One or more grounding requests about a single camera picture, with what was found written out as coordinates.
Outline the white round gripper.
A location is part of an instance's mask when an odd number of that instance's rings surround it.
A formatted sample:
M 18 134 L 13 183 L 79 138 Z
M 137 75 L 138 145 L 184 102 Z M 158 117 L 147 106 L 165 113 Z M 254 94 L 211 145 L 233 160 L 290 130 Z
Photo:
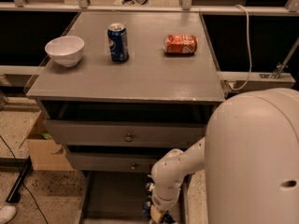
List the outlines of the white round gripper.
M 154 187 L 152 191 L 153 206 L 150 216 L 155 224 L 159 224 L 165 211 L 170 210 L 178 202 L 180 188 Z

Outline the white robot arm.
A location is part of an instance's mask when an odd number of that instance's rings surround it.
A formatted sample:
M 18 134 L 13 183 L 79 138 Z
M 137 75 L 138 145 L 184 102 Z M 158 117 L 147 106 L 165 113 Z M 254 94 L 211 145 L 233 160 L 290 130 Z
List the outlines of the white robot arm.
M 204 138 L 153 165 L 154 221 L 198 171 L 206 174 L 208 224 L 299 224 L 299 91 L 245 92 L 219 105 Z

